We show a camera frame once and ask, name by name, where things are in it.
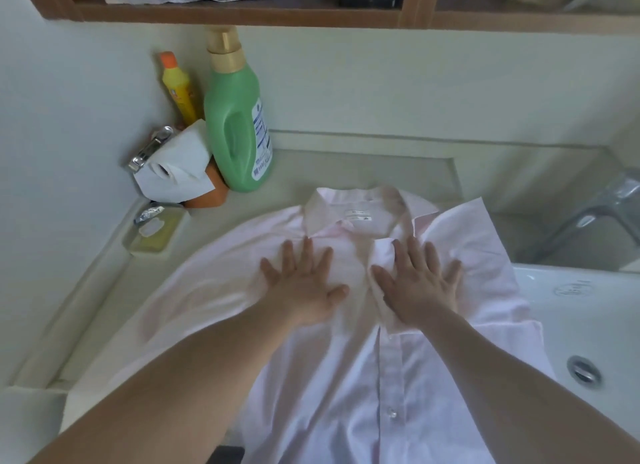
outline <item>yellow bottle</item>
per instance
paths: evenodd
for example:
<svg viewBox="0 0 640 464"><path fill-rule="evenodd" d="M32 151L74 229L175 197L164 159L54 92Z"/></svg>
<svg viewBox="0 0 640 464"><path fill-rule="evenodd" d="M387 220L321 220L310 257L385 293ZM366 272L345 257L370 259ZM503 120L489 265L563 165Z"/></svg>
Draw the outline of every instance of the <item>yellow bottle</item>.
<svg viewBox="0 0 640 464"><path fill-rule="evenodd" d="M164 51L160 54L160 60L164 65L162 82L178 105L186 127L189 127L198 119L202 119L202 103L191 88L189 76L180 70L175 55L171 51Z"/></svg>

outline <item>shirt collar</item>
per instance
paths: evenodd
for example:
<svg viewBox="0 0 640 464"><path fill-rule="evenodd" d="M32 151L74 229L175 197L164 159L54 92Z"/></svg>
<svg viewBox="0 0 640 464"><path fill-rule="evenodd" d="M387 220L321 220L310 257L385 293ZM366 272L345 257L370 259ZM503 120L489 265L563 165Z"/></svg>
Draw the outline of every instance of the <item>shirt collar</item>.
<svg viewBox="0 0 640 464"><path fill-rule="evenodd" d="M305 229L308 236L344 220L344 212L336 210L332 205L348 204L363 201L376 201L388 198L400 198L411 216L413 230L415 221L420 217L432 215L439 211L436 205L412 193L404 192L392 186L380 186L372 190L331 190L317 188L304 206Z"/></svg>

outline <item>green detergent bottle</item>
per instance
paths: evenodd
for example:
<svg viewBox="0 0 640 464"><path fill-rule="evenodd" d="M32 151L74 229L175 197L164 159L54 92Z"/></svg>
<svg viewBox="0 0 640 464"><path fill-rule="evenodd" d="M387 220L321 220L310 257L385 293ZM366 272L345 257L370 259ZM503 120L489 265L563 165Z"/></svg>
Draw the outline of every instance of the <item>green detergent bottle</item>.
<svg viewBox="0 0 640 464"><path fill-rule="evenodd" d="M269 175L273 158L258 77L246 63L235 26L212 27L207 49L212 66L204 99L209 146L228 187L251 192Z"/></svg>

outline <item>orange cap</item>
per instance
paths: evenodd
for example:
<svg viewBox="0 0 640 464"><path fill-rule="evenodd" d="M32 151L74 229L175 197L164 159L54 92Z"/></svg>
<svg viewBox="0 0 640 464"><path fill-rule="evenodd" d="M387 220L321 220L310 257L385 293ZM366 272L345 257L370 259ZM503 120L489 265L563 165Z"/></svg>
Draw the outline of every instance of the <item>orange cap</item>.
<svg viewBox="0 0 640 464"><path fill-rule="evenodd" d="M175 59L172 51L162 52L160 54L160 61L164 65L164 68L176 68L178 66L178 60Z"/></svg>

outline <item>forearm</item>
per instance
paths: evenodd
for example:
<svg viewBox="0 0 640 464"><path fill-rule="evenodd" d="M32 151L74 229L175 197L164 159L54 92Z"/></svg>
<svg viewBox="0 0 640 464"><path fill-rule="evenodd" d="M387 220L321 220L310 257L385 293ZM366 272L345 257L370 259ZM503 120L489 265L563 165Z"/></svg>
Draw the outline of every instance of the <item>forearm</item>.
<svg viewBox="0 0 640 464"><path fill-rule="evenodd" d="M448 308L434 311L420 329L451 372L498 464L640 459L635 439L596 409Z"/></svg>
<svg viewBox="0 0 640 464"><path fill-rule="evenodd" d="M34 464L202 464L293 328L263 301L181 341L108 395Z"/></svg>

